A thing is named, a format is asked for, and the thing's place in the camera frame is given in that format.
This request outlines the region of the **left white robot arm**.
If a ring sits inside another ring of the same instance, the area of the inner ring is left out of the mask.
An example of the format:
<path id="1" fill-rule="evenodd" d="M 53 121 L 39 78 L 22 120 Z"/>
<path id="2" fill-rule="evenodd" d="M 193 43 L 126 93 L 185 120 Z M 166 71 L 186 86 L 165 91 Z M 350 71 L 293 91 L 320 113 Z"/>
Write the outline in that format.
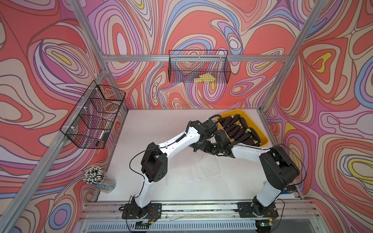
<path id="1" fill-rule="evenodd" d="M 190 121 L 186 129 L 172 139 L 160 143 L 150 143 L 141 160 L 142 188 L 134 197 L 135 204 L 143 209 L 151 203 L 151 194 L 156 182 L 162 180 L 168 172 L 168 162 L 190 145 L 198 146 L 210 139 L 217 131 L 217 123 L 208 119 L 205 122 Z"/>

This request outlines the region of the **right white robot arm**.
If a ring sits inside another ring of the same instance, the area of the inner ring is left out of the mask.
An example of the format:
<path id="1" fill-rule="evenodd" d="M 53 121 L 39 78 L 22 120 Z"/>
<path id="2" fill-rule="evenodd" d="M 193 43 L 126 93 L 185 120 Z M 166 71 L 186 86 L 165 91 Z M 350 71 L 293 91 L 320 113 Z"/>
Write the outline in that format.
<path id="1" fill-rule="evenodd" d="M 214 134 L 215 141 L 206 141 L 204 152 L 258 163 L 266 176 L 261 191 L 253 198 L 251 209 L 254 215 L 263 216 L 276 198 L 292 183 L 300 171 L 285 150 L 279 146 L 262 148 L 259 139 L 244 134 L 231 139 L 224 130 Z"/>

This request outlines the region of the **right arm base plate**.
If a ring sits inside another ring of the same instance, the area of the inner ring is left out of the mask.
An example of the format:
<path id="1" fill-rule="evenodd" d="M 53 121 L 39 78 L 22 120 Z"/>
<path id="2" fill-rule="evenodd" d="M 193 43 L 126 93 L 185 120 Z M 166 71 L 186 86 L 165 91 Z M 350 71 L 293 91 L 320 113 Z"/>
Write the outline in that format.
<path id="1" fill-rule="evenodd" d="M 237 210 L 241 218 L 273 218 L 279 217 L 275 203 L 267 207 L 263 207 L 260 203 L 239 202 L 237 203 Z"/>

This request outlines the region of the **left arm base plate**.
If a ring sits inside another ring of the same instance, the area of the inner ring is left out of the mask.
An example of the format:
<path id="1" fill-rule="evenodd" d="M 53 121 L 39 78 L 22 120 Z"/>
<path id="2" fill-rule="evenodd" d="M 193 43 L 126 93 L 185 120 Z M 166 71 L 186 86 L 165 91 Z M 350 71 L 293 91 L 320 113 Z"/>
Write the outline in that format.
<path id="1" fill-rule="evenodd" d="M 125 204 L 120 207 L 119 210 L 122 211 L 122 219 L 159 219 L 161 218 L 162 204 L 160 203 L 150 203 L 144 208 L 138 207 L 138 205 L 133 203 Z"/>

